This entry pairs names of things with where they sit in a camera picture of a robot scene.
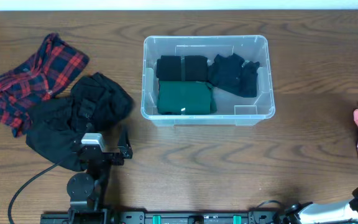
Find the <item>black cloth bundle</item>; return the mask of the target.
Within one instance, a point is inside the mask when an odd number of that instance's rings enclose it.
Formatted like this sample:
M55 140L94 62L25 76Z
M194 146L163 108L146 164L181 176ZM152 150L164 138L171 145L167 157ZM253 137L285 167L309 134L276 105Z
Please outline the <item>black cloth bundle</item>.
M200 55L163 55L157 60L160 81L208 81L208 59Z

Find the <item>dark green cloth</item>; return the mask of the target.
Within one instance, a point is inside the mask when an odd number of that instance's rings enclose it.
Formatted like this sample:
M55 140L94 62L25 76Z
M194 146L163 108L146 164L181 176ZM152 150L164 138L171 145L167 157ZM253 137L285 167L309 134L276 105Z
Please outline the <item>dark green cloth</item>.
M208 82L159 81L157 111L168 115L206 115L217 111Z

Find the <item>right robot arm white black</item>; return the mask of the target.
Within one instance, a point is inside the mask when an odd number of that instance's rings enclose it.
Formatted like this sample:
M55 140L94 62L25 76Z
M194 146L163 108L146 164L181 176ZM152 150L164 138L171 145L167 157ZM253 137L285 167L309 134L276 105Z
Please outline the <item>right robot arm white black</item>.
M284 224L358 224L358 188L353 198L336 203L294 204L280 215Z

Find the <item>dark navy cloth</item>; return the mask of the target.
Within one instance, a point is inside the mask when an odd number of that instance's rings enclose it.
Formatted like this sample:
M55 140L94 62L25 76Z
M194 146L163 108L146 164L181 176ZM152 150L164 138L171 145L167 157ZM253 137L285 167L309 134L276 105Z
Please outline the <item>dark navy cloth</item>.
M257 70L260 62L245 61L241 56L217 55L208 67L208 81L215 87L243 98L257 96Z

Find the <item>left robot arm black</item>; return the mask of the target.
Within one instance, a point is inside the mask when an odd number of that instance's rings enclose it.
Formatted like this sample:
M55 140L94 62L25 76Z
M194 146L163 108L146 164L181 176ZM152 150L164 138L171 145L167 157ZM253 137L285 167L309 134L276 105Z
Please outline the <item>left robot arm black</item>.
M67 183L71 210L93 212L103 206L111 167L122 166L126 159L133 156L125 126L121 127L117 148L117 152L108 152L101 133L86 133L82 137L78 154L88 168L75 174Z

